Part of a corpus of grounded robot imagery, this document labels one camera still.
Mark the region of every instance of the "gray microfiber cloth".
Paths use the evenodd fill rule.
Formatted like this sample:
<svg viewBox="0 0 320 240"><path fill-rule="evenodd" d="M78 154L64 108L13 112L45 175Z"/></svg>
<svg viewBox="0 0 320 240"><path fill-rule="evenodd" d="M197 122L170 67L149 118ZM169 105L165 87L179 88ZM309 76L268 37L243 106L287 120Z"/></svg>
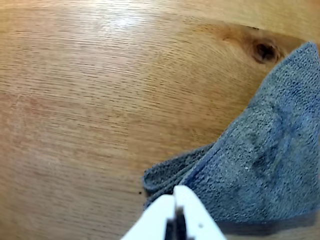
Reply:
<svg viewBox="0 0 320 240"><path fill-rule="evenodd" d="M308 42L267 75L216 142L145 171L145 207L186 185L218 222L260 224L317 210L319 117L319 53Z"/></svg>

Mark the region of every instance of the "wooden table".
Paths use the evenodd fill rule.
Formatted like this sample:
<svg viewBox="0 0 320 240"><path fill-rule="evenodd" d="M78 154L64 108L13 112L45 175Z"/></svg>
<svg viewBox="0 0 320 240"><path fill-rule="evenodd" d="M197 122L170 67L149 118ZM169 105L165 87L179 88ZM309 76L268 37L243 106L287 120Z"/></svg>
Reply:
<svg viewBox="0 0 320 240"><path fill-rule="evenodd" d="M319 13L317 0L0 0L0 239L119 239L144 170L214 141L276 63L320 43ZM320 239L320 215L274 227L227 236Z"/></svg>

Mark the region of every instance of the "folded cloth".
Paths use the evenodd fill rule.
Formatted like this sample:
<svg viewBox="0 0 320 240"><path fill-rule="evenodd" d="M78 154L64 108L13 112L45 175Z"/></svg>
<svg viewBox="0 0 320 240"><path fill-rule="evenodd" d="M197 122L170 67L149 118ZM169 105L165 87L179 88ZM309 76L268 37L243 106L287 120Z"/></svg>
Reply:
<svg viewBox="0 0 320 240"><path fill-rule="evenodd" d="M186 185L217 222L259 224L317 210L319 119L319 53L308 42L267 75L216 142L145 171L145 208Z"/></svg>

